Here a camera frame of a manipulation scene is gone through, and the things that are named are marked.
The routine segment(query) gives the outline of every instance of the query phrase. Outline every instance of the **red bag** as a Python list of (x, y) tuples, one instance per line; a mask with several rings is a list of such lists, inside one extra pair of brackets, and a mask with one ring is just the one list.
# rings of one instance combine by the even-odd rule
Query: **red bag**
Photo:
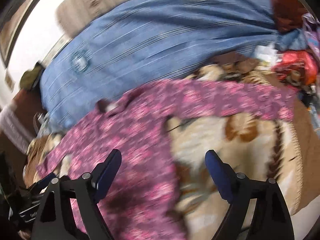
[(272, 67), (280, 81), (284, 80), (292, 70), (300, 72), (302, 83), (310, 85), (315, 83), (318, 66), (314, 58), (306, 51), (289, 50), (283, 53), (282, 61)]

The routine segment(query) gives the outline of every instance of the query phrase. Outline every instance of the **white wall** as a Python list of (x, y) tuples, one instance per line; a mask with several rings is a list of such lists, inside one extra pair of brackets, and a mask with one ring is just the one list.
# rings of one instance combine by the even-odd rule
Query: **white wall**
[(8, 71), (15, 82), (13, 93), (4, 84), (4, 67), (0, 63), (0, 106), (7, 104), (19, 91), (23, 73), (43, 60), (63, 35), (55, 11), (63, 0), (40, 0), (25, 22), (13, 48)]

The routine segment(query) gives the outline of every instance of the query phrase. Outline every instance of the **blue bed sheet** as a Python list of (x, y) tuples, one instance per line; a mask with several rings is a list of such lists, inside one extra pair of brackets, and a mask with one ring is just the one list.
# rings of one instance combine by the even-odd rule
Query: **blue bed sheet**
[(208, 57), (277, 39), (270, 0), (131, 0), (94, 20), (41, 78), (50, 119), (70, 128), (101, 98), (182, 78)]

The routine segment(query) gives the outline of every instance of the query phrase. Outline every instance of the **blue fabric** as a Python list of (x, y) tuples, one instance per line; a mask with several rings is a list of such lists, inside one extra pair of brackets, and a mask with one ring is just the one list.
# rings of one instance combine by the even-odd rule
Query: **blue fabric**
[(131, 0), (94, 20), (41, 78), (50, 120), (69, 128), (101, 98), (181, 78), (209, 56), (275, 42), (270, 0)]
[(276, 49), (279, 51), (303, 50), (308, 48), (306, 38), (302, 29), (295, 29), (289, 33), (279, 35), (276, 42)]

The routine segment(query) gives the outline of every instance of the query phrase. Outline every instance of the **pink floral fabric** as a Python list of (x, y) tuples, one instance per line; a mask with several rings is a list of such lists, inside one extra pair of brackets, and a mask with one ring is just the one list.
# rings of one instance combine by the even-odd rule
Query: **pink floral fabric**
[[(181, 119), (250, 112), (266, 120), (293, 118), (294, 92), (268, 85), (235, 82), (164, 80), (125, 93), (108, 113), (87, 114), (38, 167), (44, 177), (72, 155), (68, 175), (76, 179), (103, 162), (113, 148), (123, 161), (99, 209), (117, 240), (186, 239), (179, 221), (170, 217), (179, 187), (165, 132), (169, 116)], [(75, 220), (84, 231), (79, 210)]]

